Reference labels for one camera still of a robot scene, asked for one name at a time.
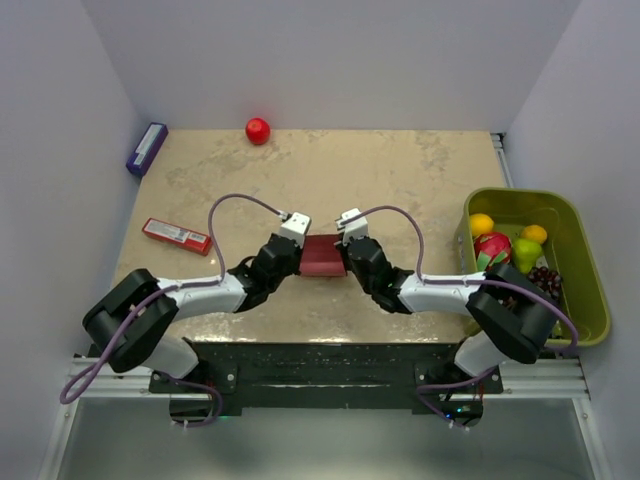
wall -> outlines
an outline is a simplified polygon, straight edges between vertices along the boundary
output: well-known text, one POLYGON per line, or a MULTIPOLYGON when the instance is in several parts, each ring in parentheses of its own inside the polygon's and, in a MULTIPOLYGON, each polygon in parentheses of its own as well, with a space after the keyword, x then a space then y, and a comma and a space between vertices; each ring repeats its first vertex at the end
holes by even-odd
POLYGON ((140 112, 181 128, 504 131, 579 0, 83 0, 140 112))
POLYGON ((617 479, 640 471, 639 21, 637 1, 583 0, 506 138, 515 183, 575 202, 599 266, 613 328, 582 358, 617 479))
POLYGON ((104 293, 144 126, 77 0, 0 5, 0 478, 37 475, 104 293))

cable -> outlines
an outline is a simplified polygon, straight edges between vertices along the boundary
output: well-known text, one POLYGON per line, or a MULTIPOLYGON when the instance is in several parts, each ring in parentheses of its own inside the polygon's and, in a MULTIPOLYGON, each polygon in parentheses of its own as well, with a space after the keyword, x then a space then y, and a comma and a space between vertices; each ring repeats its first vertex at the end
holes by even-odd
POLYGON ((465 430, 468 430, 469 427, 461 424, 460 422, 456 422, 452 418, 447 417, 442 410, 440 410, 438 407, 436 407, 431 401, 429 401, 426 398, 424 398, 422 396, 422 394, 426 394, 426 393, 428 393, 428 392, 430 392, 432 390, 451 390, 451 389, 454 389, 454 388, 468 387, 469 385, 476 384, 479 381, 483 380, 484 378, 488 377, 493 372, 493 370, 494 370, 494 368, 490 368, 489 370, 485 370, 484 372, 482 372, 477 377, 470 378, 469 380, 465 380, 464 382, 444 383, 444 384, 441 384, 441 385, 420 385, 418 388, 416 388, 416 394, 418 395, 418 399, 422 402, 423 405, 425 405, 427 408, 429 408, 429 410, 431 410, 437 416, 442 418, 445 422, 449 422, 449 424, 452 427, 459 427, 459 428, 463 428, 465 430))
MULTIPOLYGON (((144 300, 142 300, 125 317, 123 322, 120 324, 120 326, 118 327, 116 332, 111 337, 111 340, 109 341, 109 343, 105 347, 104 351, 102 352, 102 354, 98 358, 98 361, 96 363, 94 363, 93 365, 89 365, 87 368, 82 370, 80 373, 76 374, 63 387, 62 391, 60 392, 60 403, 61 404, 68 405, 70 403, 75 402, 87 390, 87 388, 89 388, 89 385, 91 385, 91 383, 95 380, 95 378, 97 377, 98 373, 100 372, 100 369, 104 366, 105 363, 107 363, 109 361, 109 357, 113 353, 113 350, 115 349, 116 344, 118 343, 120 338, 124 335, 124 333, 126 332, 127 328, 129 328, 129 325, 138 317, 138 314, 142 311, 142 309, 144 309, 150 303, 152 303, 154 300, 156 300, 157 298, 161 297, 162 295, 164 295, 166 293, 174 292, 174 291, 177 291, 177 290, 180 290, 180 289, 183 289, 183 288, 215 287, 216 285, 219 285, 220 283, 222 283, 222 281, 224 280, 224 277, 225 277, 225 264, 224 264, 224 258, 222 256, 222 252, 220 251, 220 247, 218 246, 218 242, 216 241, 216 237, 215 237, 215 234, 214 234, 214 231, 213 231, 213 214, 215 213, 216 209, 218 208, 218 206, 222 202, 224 202, 225 200, 228 200, 230 198, 242 198, 242 199, 245 199, 245 200, 249 200, 251 202, 254 202, 254 203, 266 208, 267 210, 269 210, 270 212, 274 213, 275 215, 278 215, 281 218, 285 218, 286 215, 287 215, 287 213, 284 212, 283 210, 278 210, 276 208, 273 208, 271 205, 263 202, 262 200, 259 200, 259 199, 255 198, 255 197, 252 197, 251 195, 245 195, 244 193, 229 193, 227 195, 223 195, 218 200, 216 200, 214 202, 214 204, 211 206, 211 209, 209 210, 208 227, 209 227, 209 236, 211 237, 211 240, 213 242, 213 248, 215 249, 216 255, 218 257, 218 261, 220 262, 220 278, 216 278, 214 280, 210 280, 210 281, 207 281, 207 282, 185 282, 185 283, 182 283, 182 284, 170 285, 170 286, 162 288, 160 290, 156 290, 155 292, 150 294, 148 297, 146 297, 144 300), (76 383, 78 383, 80 380, 82 380, 83 378, 84 378, 84 381, 80 384, 80 386, 73 393, 69 394, 69 392, 74 387, 74 385, 76 383)), ((207 422, 206 423, 207 425, 209 423, 212 423, 220 415, 220 412, 222 411, 222 396, 220 395, 220 393, 215 388, 208 387, 206 385, 200 385, 200 384, 197 384, 197 383, 192 383, 192 382, 187 382, 187 381, 184 381, 184 380, 180 380, 180 379, 172 377, 168 373, 164 373, 164 372, 160 372, 160 373, 162 375, 165 375, 167 378, 169 378, 174 383, 177 383, 179 385, 188 386, 188 387, 191 387, 191 388, 197 388, 197 389, 200 389, 200 390, 204 390, 204 391, 214 395, 218 399, 218 409, 217 409, 216 413, 214 413, 213 415, 208 417, 207 420, 204 421, 204 422, 207 422)), ((197 423, 191 423, 191 424, 187 423, 187 424, 185 424, 185 427, 190 428, 192 426, 203 426, 202 423, 204 423, 204 422, 197 422, 197 423)))
POLYGON ((395 207, 393 205, 381 205, 379 207, 373 207, 370 208, 369 210, 365 210, 362 213, 359 213, 358 215, 356 215, 355 217, 351 217, 347 220, 344 220, 342 222, 342 225, 346 225, 348 223, 354 222, 362 217, 366 217, 367 215, 371 214, 371 213, 375 213, 378 212, 380 210, 392 210, 394 212, 398 212, 401 215, 403 215, 407 220, 409 220, 409 222, 411 223, 411 225, 413 226, 413 229, 416 231, 416 235, 418 236, 418 260, 416 261, 416 275, 418 275, 418 278, 421 279, 422 283, 426 284, 426 285, 490 285, 493 287, 500 287, 500 288, 506 288, 508 290, 512 290, 516 293, 519 293, 521 295, 524 295, 525 297, 527 297, 529 300, 537 302, 539 304, 541 304, 542 306, 544 306, 547 310, 549 310, 551 313, 553 313, 556 317, 558 317, 560 319, 560 321, 562 321, 562 323, 565 324, 565 326, 567 327, 567 329, 569 330, 569 332, 571 333, 571 343, 568 346, 565 347, 554 347, 554 346, 547 346, 545 347, 547 350, 551 350, 553 352, 556 353, 566 353, 568 351, 573 350, 576 345, 578 344, 578 330, 576 329, 575 325, 573 324, 573 322, 569 319, 569 317, 567 317, 567 315, 565 315, 565 313, 560 310, 558 307, 556 307, 553 303, 551 303, 550 301, 548 301, 546 298, 537 295, 535 293, 530 292, 529 290, 522 288, 518 285, 512 285, 510 283, 505 283, 505 282, 500 282, 498 280, 470 280, 470 279, 464 279, 464 280, 453 280, 453 279, 444 279, 444 280, 437 280, 437 279, 430 279, 428 276, 423 275, 422 274, 422 259, 424 258, 424 237, 422 235, 422 231, 420 231, 420 227, 418 226, 418 222, 415 221, 415 219, 406 211, 403 210, 402 208, 399 207, 395 207))

fruit bin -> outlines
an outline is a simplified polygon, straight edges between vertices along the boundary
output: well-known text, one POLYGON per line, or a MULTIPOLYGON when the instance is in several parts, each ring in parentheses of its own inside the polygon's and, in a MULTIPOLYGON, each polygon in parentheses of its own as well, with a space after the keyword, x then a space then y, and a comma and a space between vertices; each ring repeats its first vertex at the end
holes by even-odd
MULTIPOLYGON (((543 252, 549 268, 562 275, 560 307, 575 324, 578 346, 588 347, 602 342, 611 327, 607 302, 602 291, 593 257, 575 207, 550 192, 512 188, 483 188, 467 198, 454 244, 458 249, 463 273, 477 272, 469 216, 485 213, 495 222, 494 231, 511 240, 527 225, 540 225, 549 237, 543 252)), ((468 333, 479 327, 475 322, 468 333)), ((548 345, 568 345, 569 333, 563 338, 549 339, 548 345)))

wooden table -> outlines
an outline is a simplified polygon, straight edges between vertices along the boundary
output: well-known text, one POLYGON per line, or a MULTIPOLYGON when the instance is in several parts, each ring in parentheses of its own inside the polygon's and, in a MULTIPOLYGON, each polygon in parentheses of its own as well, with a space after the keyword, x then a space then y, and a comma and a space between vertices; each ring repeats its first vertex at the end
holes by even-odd
MULTIPOLYGON (((310 215, 310 233, 334 233, 334 220, 351 208, 403 207, 424 232, 423 271, 457 273, 452 241, 466 197, 502 185, 486 132, 278 130, 255 147, 237 130, 172 130, 142 181, 115 280, 139 267, 165 278, 218 274, 213 252, 203 258, 140 229, 155 217, 206 232, 211 204, 229 192, 310 215)), ((381 212, 369 225, 394 265, 415 268, 417 240, 406 219, 381 212)), ((277 217, 243 200, 222 204, 214 218, 228 266, 255 254, 278 226, 277 217)), ((350 275, 290 277, 251 311, 191 318, 169 331, 221 342, 457 342, 464 324, 440 312, 388 314, 350 275)))

lemon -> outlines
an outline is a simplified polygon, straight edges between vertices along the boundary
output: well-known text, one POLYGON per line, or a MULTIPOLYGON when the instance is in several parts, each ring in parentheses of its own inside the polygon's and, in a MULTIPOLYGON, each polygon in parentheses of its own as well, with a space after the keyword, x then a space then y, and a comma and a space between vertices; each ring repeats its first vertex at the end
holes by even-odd
POLYGON ((471 223, 471 236, 477 237, 483 233, 493 232, 493 220, 484 213, 474 213, 469 217, 471 223))
POLYGON ((547 231, 540 225, 529 225, 522 230, 522 233, 520 233, 520 238, 533 240, 534 242, 542 245, 547 241, 547 231))

